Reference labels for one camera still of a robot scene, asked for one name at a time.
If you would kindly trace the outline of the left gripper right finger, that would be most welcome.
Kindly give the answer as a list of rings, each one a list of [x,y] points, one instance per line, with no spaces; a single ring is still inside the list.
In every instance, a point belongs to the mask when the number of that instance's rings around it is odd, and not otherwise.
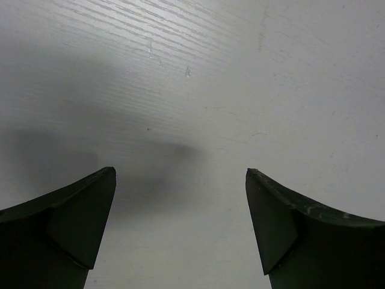
[[[245,189],[273,288],[384,287],[384,222],[328,207],[257,169],[247,170]]]

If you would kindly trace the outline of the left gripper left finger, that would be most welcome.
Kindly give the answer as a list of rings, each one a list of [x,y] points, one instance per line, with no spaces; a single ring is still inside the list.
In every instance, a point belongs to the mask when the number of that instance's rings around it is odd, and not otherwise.
[[[1,288],[83,288],[115,190],[116,170],[104,167],[1,210]]]

